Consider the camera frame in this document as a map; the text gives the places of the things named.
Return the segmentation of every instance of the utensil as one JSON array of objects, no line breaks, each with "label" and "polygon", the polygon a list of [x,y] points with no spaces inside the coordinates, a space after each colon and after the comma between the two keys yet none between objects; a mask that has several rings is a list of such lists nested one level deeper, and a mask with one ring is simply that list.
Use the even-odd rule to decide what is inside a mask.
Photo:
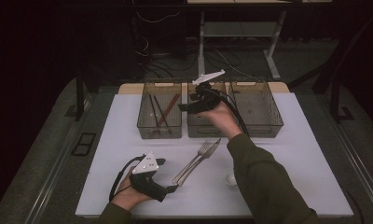
[{"label": "utensil", "polygon": [[206,140],[203,145],[201,145],[199,151],[198,151],[198,155],[195,156],[195,158],[192,159],[192,161],[190,161],[186,167],[184,167],[184,169],[174,178],[174,180],[172,181],[173,184],[177,184],[178,180],[180,179],[180,177],[186,172],[186,170],[192,165],[192,163],[199,157],[199,156],[202,156],[206,151],[207,149],[209,149],[210,147],[210,142],[208,140]]},{"label": "utensil", "polygon": [[178,186],[183,186],[184,182],[186,181],[187,177],[192,173],[192,171],[205,159],[209,159],[215,152],[215,150],[218,148],[219,143],[221,142],[221,138],[216,140],[216,142],[209,148],[207,151],[201,155],[201,157],[195,161],[192,166],[181,176],[181,178],[178,180],[177,184]]}]

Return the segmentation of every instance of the person's right hand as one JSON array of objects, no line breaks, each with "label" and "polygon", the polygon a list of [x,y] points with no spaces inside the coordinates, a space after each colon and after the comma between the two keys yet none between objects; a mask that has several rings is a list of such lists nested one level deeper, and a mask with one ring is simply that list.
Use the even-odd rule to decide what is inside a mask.
[{"label": "person's right hand", "polygon": [[199,117],[207,118],[217,129],[219,129],[229,140],[242,130],[233,118],[229,107],[221,101],[218,106],[209,111],[200,112]]}]

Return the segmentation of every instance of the green sleeve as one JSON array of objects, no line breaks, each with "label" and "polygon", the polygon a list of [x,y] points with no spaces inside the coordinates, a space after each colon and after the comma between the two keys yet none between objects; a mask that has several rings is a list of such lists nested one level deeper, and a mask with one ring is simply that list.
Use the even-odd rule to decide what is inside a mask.
[{"label": "green sleeve", "polygon": [[257,147],[244,133],[228,142],[234,173],[242,197],[262,224],[318,223],[283,166],[266,150]]},{"label": "green sleeve", "polygon": [[125,209],[108,203],[99,217],[99,224],[126,224],[131,221],[131,213]]}]

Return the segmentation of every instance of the silverware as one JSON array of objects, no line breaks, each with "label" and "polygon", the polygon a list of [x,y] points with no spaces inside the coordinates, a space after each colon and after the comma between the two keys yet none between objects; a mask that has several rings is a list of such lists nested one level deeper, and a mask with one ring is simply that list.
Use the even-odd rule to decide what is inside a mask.
[{"label": "silverware", "polygon": [[184,167],[184,169],[174,178],[174,180],[172,181],[173,184],[177,184],[178,180],[181,178],[181,176],[186,172],[187,169],[189,169],[189,167],[192,165],[192,163],[199,157],[199,156],[202,156],[206,151],[207,149],[209,149],[210,147],[210,142],[208,140],[206,140],[203,145],[201,145],[199,151],[198,151],[198,155],[196,155],[195,158],[192,159],[192,161],[190,161],[186,167]]},{"label": "silverware", "polygon": [[201,155],[201,157],[195,161],[192,166],[181,176],[181,178],[178,180],[177,184],[178,186],[183,186],[184,182],[186,181],[187,177],[190,175],[190,173],[192,173],[192,171],[202,162],[204,161],[205,159],[208,159],[210,158],[216,148],[218,147],[219,143],[221,142],[221,138],[219,138],[218,140],[216,140],[216,142],[203,154]]}]

